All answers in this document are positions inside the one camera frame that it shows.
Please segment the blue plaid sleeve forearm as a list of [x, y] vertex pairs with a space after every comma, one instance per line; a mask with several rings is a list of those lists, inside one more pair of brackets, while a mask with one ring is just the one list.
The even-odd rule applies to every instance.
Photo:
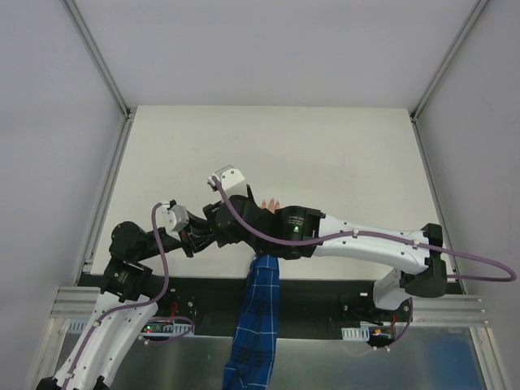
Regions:
[[279, 259], [257, 255], [223, 371], [223, 389], [266, 389], [275, 366], [280, 317]]

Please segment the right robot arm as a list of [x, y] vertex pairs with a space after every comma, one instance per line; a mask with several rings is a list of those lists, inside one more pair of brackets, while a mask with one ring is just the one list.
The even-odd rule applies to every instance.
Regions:
[[218, 247], [245, 243], [256, 254], [284, 260], [338, 257], [391, 267], [366, 299], [366, 312], [374, 320], [385, 320], [411, 297], [446, 293], [445, 262], [430, 247], [442, 242], [438, 224], [418, 231], [370, 230], [302, 206], [270, 212], [251, 195], [232, 195], [205, 206], [203, 213]]

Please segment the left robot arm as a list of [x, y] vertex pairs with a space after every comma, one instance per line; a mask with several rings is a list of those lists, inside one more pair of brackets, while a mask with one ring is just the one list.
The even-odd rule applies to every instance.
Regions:
[[182, 249], [188, 257], [214, 242], [209, 223], [195, 215], [183, 228], [171, 222], [145, 232], [123, 222], [111, 233], [108, 262], [93, 313], [79, 340], [57, 372], [40, 389], [108, 389], [134, 341], [149, 322], [180, 326], [173, 340], [194, 331], [194, 315], [176, 315], [177, 298], [167, 276], [153, 275], [143, 261]]

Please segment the person's hand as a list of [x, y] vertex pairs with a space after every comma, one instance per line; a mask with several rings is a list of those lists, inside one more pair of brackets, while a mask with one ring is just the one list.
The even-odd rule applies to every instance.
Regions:
[[267, 210], [270, 213], [272, 213], [273, 215], [275, 215], [278, 212], [278, 210], [280, 209], [280, 202], [274, 198], [272, 198], [269, 201], [264, 199], [261, 203], [261, 209]]

